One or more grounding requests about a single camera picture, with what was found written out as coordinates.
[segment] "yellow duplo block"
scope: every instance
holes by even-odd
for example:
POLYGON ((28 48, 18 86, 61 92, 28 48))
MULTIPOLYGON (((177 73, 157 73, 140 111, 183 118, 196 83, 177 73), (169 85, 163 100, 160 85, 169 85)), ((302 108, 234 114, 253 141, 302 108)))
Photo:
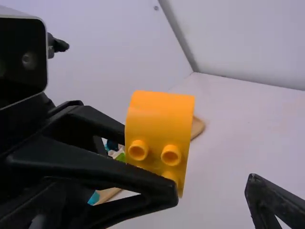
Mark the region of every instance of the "yellow duplo block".
POLYGON ((126 162, 175 181, 183 195, 195 98, 136 91, 125 125, 126 162))

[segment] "camera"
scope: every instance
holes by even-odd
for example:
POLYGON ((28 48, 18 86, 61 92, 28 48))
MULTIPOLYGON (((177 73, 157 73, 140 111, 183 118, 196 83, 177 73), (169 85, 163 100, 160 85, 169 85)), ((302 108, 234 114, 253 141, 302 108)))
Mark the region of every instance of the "camera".
POLYGON ((46 88, 47 36, 40 18, 0 6, 0 112, 46 88))

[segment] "colorful toy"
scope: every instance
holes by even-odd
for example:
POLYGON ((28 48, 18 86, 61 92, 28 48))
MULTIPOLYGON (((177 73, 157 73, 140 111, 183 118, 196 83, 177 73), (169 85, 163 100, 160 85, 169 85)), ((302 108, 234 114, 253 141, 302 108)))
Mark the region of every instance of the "colorful toy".
POLYGON ((136 91, 125 125, 126 162, 175 181, 182 197, 195 98, 136 91))

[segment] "white wall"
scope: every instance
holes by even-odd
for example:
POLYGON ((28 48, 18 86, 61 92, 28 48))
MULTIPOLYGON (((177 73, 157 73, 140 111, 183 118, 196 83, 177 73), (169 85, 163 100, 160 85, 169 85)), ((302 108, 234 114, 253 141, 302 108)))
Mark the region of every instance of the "white wall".
POLYGON ((305 90, 305 1, 160 3, 194 70, 305 90))
POLYGON ((167 91, 192 73, 157 0, 0 4, 41 17, 71 45, 49 60, 46 93, 56 104, 81 99, 123 122, 133 91, 167 91))

